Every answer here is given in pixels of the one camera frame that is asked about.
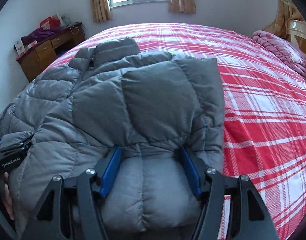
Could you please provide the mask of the person's left hand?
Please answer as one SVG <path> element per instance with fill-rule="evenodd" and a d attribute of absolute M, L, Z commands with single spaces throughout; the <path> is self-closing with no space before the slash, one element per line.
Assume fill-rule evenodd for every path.
<path fill-rule="evenodd" d="M 0 176 L 0 200 L 3 202 L 10 219 L 14 220 L 13 200 L 10 195 L 8 180 L 9 174 L 7 172 Z"/>

